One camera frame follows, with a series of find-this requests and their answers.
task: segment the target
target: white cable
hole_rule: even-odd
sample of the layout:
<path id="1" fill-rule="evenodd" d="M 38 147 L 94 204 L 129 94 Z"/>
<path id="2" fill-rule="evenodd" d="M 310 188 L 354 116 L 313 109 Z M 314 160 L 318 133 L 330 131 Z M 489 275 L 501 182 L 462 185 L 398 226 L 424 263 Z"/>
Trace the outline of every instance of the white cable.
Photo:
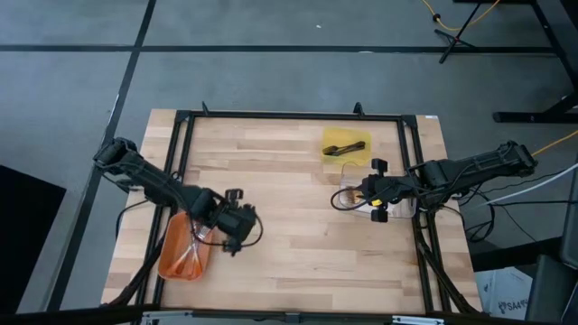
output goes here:
<path id="1" fill-rule="evenodd" d="M 499 198 L 499 199 L 494 199 L 494 200 L 491 200 L 491 201 L 482 203 L 482 204 L 480 204 L 480 205 L 478 205 L 478 206 L 476 206 L 476 207 L 474 207 L 474 208 L 483 207 L 483 206 L 492 204 L 492 203 L 494 203 L 494 202 L 498 202 L 498 201 L 501 201 L 501 200 L 513 198 L 513 197 L 518 196 L 518 195 L 520 195 L 520 194 L 528 193 L 528 192 L 530 192 L 531 190 L 535 190 L 535 189 L 537 189 L 537 188 L 539 188 L 539 187 L 541 187 L 541 186 L 546 185 L 547 183 L 549 183 L 549 182 L 551 182 L 551 181 L 555 181 L 555 180 L 559 179 L 560 177 L 566 175 L 568 172 L 571 172 L 571 171 L 572 171 L 574 168 L 576 168 L 576 167 L 578 167 L 578 163 L 575 164 L 574 166 L 568 168 L 567 170 L 565 170 L 565 171 L 557 174 L 557 175 L 554 176 L 553 178 L 548 179 L 548 180 L 545 180 L 545 181 L 543 181 L 543 182 L 541 182 L 541 183 L 539 183 L 539 184 L 537 184 L 537 185 L 532 186 L 531 188 L 528 188 L 528 189 L 525 189 L 525 190 L 521 190 L 521 191 L 516 192 L 516 193 L 513 193 L 513 194 L 506 195 L 505 197 L 502 197 L 502 198 Z"/>

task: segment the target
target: yellow cable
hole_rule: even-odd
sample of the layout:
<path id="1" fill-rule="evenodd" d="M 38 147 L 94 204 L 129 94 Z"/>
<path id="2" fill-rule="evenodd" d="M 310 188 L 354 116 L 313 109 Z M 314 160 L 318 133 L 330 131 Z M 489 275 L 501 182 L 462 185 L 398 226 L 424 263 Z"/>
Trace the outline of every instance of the yellow cable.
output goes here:
<path id="1" fill-rule="evenodd" d="M 488 8 L 488 10 L 486 10 L 483 14 L 481 14 L 480 17 L 478 17 L 478 18 L 476 18 L 475 20 L 473 20 L 472 22 L 468 23 L 468 26 L 472 26 L 472 25 L 474 25 L 475 23 L 477 23 L 477 22 L 479 22 L 480 20 L 482 20 L 487 14 L 489 14 L 489 12 L 490 12 L 492 9 L 494 9 L 494 7 L 495 7 L 496 5 L 499 4 L 500 1 L 501 1 L 501 0 L 496 0 L 496 2 L 494 3 L 494 5 L 492 5 L 490 8 Z M 422 2 L 423 2 L 424 5 L 426 5 L 427 8 L 430 10 L 430 13 L 432 13 L 432 15 L 435 15 L 434 9 L 430 6 L 430 4 L 427 3 L 427 0 L 422 0 Z M 444 25 L 444 24 L 442 23 L 442 20 L 439 19 L 439 18 L 437 18 L 435 21 L 436 21 L 438 24 L 440 24 L 440 26 L 442 26 L 443 29 L 445 29 L 445 30 L 447 30 L 447 31 L 450 31 L 450 32 L 457 32 L 457 31 L 459 31 L 459 30 L 461 29 L 461 27 L 460 27 L 460 28 L 448 27 L 448 26 Z"/>
<path id="2" fill-rule="evenodd" d="M 559 139 L 559 140 L 556 140 L 556 141 L 552 142 L 551 144 L 549 144 L 549 145 L 545 146 L 544 148 L 536 151 L 535 153 L 532 153 L 532 157 L 535 157 L 535 156 L 543 153 L 544 151 L 550 149 L 551 147 L 553 147 L 553 146 L 555 146 L 555 145 L 557 145 L 557 144 L 560 144 L 562 141 L 566 141 L 566 140 L 570 139 L 571 137 L 573 137 L 573 136 L 575 136 L 575 135 L 578 135 L 578 130 L 572 132 L 570 135 L 567 135 L 567 136 L 563 137 L 562 139 Z"/>

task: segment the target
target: clear plastic container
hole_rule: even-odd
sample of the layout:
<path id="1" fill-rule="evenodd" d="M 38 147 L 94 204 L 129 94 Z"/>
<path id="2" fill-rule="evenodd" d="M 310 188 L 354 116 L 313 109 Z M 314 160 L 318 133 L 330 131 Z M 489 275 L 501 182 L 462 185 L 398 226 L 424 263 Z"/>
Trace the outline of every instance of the clear plastic container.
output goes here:
<path id="1" fill-rule="evenodd" d="M 340 190 L 345 188 L 356 188 L 361 184 L 361 181 L 370 174 L 376 173 L 367 165 L 358 166 L 354 162 L 346 162 L 341 168 Z M 337 205 L 342 208 L 349 208 L 356 204 L 360 204 L 365 199 L 360 196 L 360 191 L 344 191 L 338 195 Z M 389 218 L 411 218 L 415 214 L 416 199 L 403 199 L 397 204 L 387 204 L 387 216 Z M 371 217 L 371 211 L 376 209 L 368 204 L 350 211 L 357 216 Z"/>

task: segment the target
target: gray concrete floor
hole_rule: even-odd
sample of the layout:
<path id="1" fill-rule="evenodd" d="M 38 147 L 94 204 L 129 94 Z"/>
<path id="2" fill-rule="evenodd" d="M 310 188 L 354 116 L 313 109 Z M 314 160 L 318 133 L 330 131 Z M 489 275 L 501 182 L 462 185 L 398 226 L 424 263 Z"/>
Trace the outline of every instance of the gray concrete floor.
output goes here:
<path id="1" fill-rule="evenodd" d="M 471 5 L 432 0 L 450 25 Z M 557 1 L 541 1 L 557 36 L 578 62 L 578 32 Z M 0 0 L 0 44 L 132 44 L 145 0 Z M 147 45 L 444 45 L 420 0 L 404 2 L 159 0 Z M 484 46 L 547 46 L 529 6 L 501 5 L 464 39 Z M 551 56 L 371 53 L 143 53 L 117 135 L 142 141 L 152 108 L 438 115 L 450 158 L 516 140 L 530 151 L 572 132 L 574 125 L 499 125 L 497 110 L 540 111 L 571 91 Z M 127 53 L 0 52 L 0 163 L 66 188 L 67 195 L 34 270 L 21 311 L 44 308 L 61 252 L 123 77 Z M 576 141 L 540 156 L 537 174 L 574 162 Z M 485 189 L 508 184 L 495 180 Z M 565 200 L 570 178 L 525 196 Z M 509 193 L 504 190 L 499 194 Z M 126 195 L 103 183 L 62 307 L 99 304 L 114 249 L 114 224 Z M 562 233 L 564 207 L 509 209 L 536 239 Z M 489 217 L 464 209 L 467 225 Z M 489 238 L 507 247 L 530 239 L 501 211 Z M 483 246 L 471 245 L 472 252 Z"/>

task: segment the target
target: wooden table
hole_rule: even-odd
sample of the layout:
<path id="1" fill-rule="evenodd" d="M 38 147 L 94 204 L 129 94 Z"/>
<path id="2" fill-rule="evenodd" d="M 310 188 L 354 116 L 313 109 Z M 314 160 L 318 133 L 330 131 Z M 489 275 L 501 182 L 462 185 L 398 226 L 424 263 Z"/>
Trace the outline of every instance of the wooden table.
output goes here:
<path id="1" fill-rule="evenodd" d="M 175 110 L 152 111 L 141 155 L 163 168 Z M 435 116 L 419 116 L 424 158 L 446 158 Z M 224 193 L 241 188 L 256 206 L 265 234 L 256 246 L 231 257 L 211 251 L 205 275 L 190 283 L 166 282 L 162 306 L 251 311 L 423 313 L 424 304 L 410 219 L 385 224 L 331 208 L 340 166 L 321 162 L 325 126 L 366 130 L 372 157 L 403 175 L 395 123 L 370 121 L 196 118 L 184 182 Z M 409 148 L 411 136 L 406 130 Z M 181 144 L 177 145 L 175 166 Z M 127 205 L 143 199 L 131 193 Z M 450 206 L 458 208 L 454 202 Z M 114 299 L 144 260 L 154 205 L 129 210 L 123 219 L 102 302 Z M 477 309 L 480 299 L 460 217 L 441 210 L 436 219 L 443 264 Z M 247 242 L 256 237 L 255 227 Z M 156 267 L 148 282 L 152 300 Z M 440 310 L 430 270 L 433 302 Z"/>

